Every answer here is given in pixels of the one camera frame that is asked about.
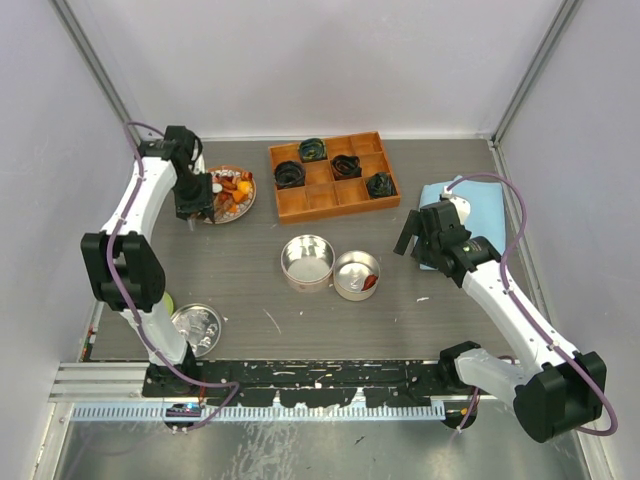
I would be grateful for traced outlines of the red sausage piece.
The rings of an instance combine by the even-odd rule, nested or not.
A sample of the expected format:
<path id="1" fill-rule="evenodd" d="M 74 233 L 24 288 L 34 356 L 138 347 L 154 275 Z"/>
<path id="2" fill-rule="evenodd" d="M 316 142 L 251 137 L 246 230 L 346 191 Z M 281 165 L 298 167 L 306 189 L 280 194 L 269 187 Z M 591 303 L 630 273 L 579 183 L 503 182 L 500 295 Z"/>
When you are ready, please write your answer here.
<path id="1" fill-rule="evenodd" d="M 374 287 L 376 285 L 377 281 L 378 281 L 378 276 L 377 275 L 375 275 L 375 274 L 368 275 L 364 280 L 364 283 L 363 283 L 363 286 L 361 288 L 361 291 L 364 292 L 364 291 L 367 291 L 367 290 L 371 289 L 372 287 Z"/>

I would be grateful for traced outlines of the tall pink lunch tin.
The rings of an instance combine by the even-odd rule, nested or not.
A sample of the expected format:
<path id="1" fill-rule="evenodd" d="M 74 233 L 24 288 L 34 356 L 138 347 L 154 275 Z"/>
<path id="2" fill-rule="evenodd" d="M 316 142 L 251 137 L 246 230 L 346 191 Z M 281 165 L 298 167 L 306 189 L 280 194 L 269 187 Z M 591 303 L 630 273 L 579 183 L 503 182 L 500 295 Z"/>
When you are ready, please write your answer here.
<path id="1" fill-rule="evenodd" d="M 316 293 L 329 286 L 335 252 L 332 245 L 320 236 L 299 235 L 283 247 L 280 264 L 288 284 L 295 291 Z"/>

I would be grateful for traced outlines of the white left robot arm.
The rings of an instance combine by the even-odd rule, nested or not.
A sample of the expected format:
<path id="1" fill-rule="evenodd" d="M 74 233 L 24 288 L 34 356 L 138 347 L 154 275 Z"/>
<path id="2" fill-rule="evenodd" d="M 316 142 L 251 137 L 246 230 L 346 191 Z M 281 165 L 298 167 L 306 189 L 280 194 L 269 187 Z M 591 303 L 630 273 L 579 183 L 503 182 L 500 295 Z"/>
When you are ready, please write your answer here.
<path id="1" fill-rule="evenodd" d="M 81 253 L 95 298 L 129 323 L 152 364 L 168 368 L 165 385 L 188 396 L 199 387 L 200 372 L 189 365 L 189 343 L 164 303 L 166 276 L 151 237 L 168 195 L 180 220 L 213 217 L 212 175 L 202 166 L 202 141 L 185 126 L 171 125 L 157 139 L 130 142 L 129 184 L 100 231 L 83 236 Z"/>

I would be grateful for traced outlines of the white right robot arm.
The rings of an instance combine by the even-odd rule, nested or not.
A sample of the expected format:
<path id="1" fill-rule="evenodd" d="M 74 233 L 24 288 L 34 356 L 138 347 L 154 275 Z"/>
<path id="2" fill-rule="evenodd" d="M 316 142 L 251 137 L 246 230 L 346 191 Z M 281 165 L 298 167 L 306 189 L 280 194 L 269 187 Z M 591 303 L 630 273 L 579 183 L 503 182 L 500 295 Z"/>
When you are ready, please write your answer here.
<path id="1" fill-rule="evenodd" d="M 510 406 L 527 435 L 544 443 L 599 419 L 605 407 L 606 365 L 583 354 L 550 325 L 523 294 L 503 256 L 464 226 L 470 205 L 451 197 L 409 212 L 394 251 L 451 279 L 490 317 L 516 354 L 509 364 L 466 341 L 438 361 L 444 390 L 475 387 Z"/>

